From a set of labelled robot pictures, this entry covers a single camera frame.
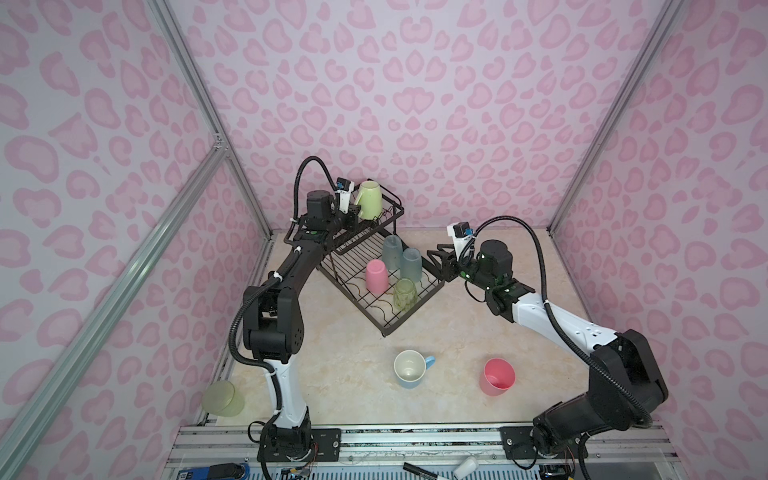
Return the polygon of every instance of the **wallpaper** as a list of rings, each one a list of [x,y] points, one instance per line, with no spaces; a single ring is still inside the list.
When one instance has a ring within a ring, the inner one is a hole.
[[[107,345],[83,376],[23,480],[130,478],[162,469],[197,416],[260,251],[258,226],[222,165]]]
[[[141,0],[0,3],[2,435],[212,139]]]
[[[439,227],[548,224],[663,2],[170,3],[273,227],[310,154]]]
[[[768,473],[765,25],[691,4],[557,238],[591,318],[650,339],[691,480]]]

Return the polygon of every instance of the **green mug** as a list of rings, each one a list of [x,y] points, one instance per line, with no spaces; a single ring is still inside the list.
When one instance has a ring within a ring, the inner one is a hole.
[[[360,205],[360,218],[374,220],[382,214],[382,188],[373,180],[360,184],[355,205]]]

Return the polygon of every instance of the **blue mug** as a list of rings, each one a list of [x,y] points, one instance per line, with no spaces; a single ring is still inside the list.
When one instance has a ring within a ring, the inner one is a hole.
[[[415,350],[405,350],[395,357],[395,375],[404,389],[415,388],[422,382],[427,369],[435,364],[435,357],[424,356]]]

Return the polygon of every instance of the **pink plastic cup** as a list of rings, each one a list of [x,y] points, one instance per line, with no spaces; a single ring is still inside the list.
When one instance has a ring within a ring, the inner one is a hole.
[[[379,259],[369,261],[366,266],[366,288],[373,296],[380,296],[389,288],[389,272]]]
[[[490,359],[480,375],[480,390],[488,396],[497,396],[515,384],[515,369],[504,359]]]

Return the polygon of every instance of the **metal rail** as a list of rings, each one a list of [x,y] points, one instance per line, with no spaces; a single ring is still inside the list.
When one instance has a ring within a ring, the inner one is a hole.
[[[342,465],[455,465],[474,455],[482,465],[506,465],[502,426],[531,426],[531,423],[316,425],[342,429]],[[259,429],[254,425],[252,434]],[[258,445],[247,436],[247,427],[183,427],[171,450],[168,468],[209,465],[211,462],[249,462],[256,458]],[[679,458],[661,427],[611,431],[589,442],[589,463],[677,463]],[[541,465],[558,465],[562,460],[539,458]]]
[[[146,0],[146,2],[154,14],[158,28],[168,42],[171,53],[181,68],[181,73],[190,85],[192,95],[197,100],[197,104],[200,105],[200,112],[204,116],[211,133],[222,143],[222,148],[228,153],[227,163],[235,174],[240,192],[247,199],[246,203],[257,219],[263,237],[269,238],[272,235],[272,229],[270,229],[270,225],[266,221],[256,194],[253,192],[243,166],[237,158],[237,153],[231,147],[232,141],[227,135],[227,130],[224,128],[210,93],[205,88],[203,75],[200,74],[190,49],[187,47],[184,33],[179,26],[174,10],[168,5],[167,0]]]
[[[218,171],[224,150],[214,147],[195,170],[123,273],[88,317],[35,395],[25,404],[0,444],[0,480],[14,480],[48,431],[61,407],[123,317],[188,214]]]
[[[584,160],[581,162],[573,180],[568,185],[568,189],[563,196],[563,201],[554,212],[552,222],[549,224],[549,227],[547,227],[547,230],[552,234],[557,233],[558,229],[564,223],[568,211],[571,209],[571,205],[576,200],[576,195],[581,190],[584,183],[586,183],[589,173],[592,171],[592,167],[600,159],[600,155],[603,152],[607,139],[613,134],[619,122],[624,117],[624,112],[629,107],[632,97],[645,79],[645,75],[653,66],[654,60],[661,52],[664,43],[672,34],[672,30],[682,16],[680,13],[683,11],[683,7],[687,2],[688,0],[667,0],[661,7],[661,13],[656,17],[656,21],[653,27],[651,27],[650,33],[645,39],[645,43],[643,43],[643,46],[637,53],[637,57],[627,73],[626,80],[624,80],[624,83],[621,85],[621,89],[616,95],[613,104],[611,104],[611,108],[608,110],[605,120],[598,128],[594,140],[587,149]]]

